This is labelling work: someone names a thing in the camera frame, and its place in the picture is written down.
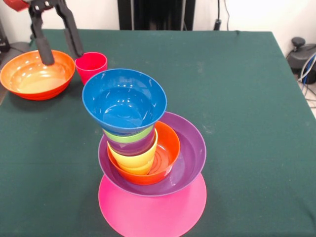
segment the red cup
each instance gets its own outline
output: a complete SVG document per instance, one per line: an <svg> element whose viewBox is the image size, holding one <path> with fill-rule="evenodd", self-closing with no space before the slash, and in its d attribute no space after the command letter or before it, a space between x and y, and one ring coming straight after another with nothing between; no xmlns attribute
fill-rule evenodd
<svg viewBox="0 0 316 237"><path fill-rule="evenodd" d="M108 68L108 59L102 53L89 52L75 60L77 72L83 84L99 72Z"/></svg>

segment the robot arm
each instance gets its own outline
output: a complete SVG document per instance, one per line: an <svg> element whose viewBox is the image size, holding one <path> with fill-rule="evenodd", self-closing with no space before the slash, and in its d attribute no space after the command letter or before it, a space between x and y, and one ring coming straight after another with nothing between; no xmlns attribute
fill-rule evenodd
<svg viewBox="0 0 316 237"><path fill-rule="evenodd" d="M79 58L83 55L83 46L79 38L74 16L69 8L67 8L65 0L4 0L4 2L16 11L21 11L26 8L29 9L32 20L32 34L38 47L41 60L45 65L54 64L54 57L49 42L41 29L43 24L41 14L53 7L64 21L65 37L71 55L74 58Z"/></svg>

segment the white wall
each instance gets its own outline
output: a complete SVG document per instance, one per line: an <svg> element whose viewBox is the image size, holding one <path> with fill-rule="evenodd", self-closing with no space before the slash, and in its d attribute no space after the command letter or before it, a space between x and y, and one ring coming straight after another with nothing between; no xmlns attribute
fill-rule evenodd
<svg viewBox="0 0 316 237"><path fill-rule="evenodd" d="M66 0L66 2L73 12L78 28L119 30L117 0ZM31 19L27 9L16 12L0 0L0 19L10 43L29 41ZM43 28L64 28L62 19L54 9L46 11L42 19Z"/></svg>
<svg viewBox="0 0 316 237"><path fill-rule="evenodd" d="M291 39L301 36L316 43L316 0L226 0L230 30L272 31L284 54ZM221 2L221 30L226 30L227 14ZM117 0L67 0L78 28L119 29ZM0 18L10 42L28 41L30 18L27 10L15 12L0 0ZM217 18L217 0L197 0L194 30L212 30ZM44 28L60 29L63 22L54 9L43 14Z"/></svg>
<svg viewBox="0 0 316 237"><path fill-rule="evenodd" d="M226 0L230 30L272 31L286 55L291 39L301 36L316 43L316 0ZM226 30L227 14L220 0L221 30ZM212 30L217 18L217 0L197 0L194 30Z"/></svg>

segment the pink plate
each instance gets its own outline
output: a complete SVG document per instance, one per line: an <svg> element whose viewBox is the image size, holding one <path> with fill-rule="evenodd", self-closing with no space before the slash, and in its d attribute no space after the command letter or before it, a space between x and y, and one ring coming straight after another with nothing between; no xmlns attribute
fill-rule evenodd
<svg viewBox="0 0 316 237"><path fill-rule="evenodd" d="M109 225L125 237L178 237L200 219L206 205L201 174L186 188L161 197L130 194L103 176L99 205Z"/></svg>

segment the purple bowl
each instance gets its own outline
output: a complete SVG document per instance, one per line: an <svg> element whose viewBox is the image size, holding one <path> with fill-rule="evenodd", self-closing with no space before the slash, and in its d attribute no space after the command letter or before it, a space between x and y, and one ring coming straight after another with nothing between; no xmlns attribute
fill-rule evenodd
<svg viewBox="0 0 316 237"><path fill-rule="evenodd" d="M132 143L120 143L112 141L108 138L108 142L112 149L123 156L137 156L149 150L154 143L155 129L143 139Z"/></svg>
<svg viewBox="0 0 316 237"><path fill-rule="evenodd" d="M140 196L159 197L185 188L201 173L206 161L206 146L198 129L185 118L164 113L161 122L169 125L180 140L180 154L169 175L156 184L137 185L125 180L109 161L107 137L99 144L99 163L104 174L119 188Z"/></svg>

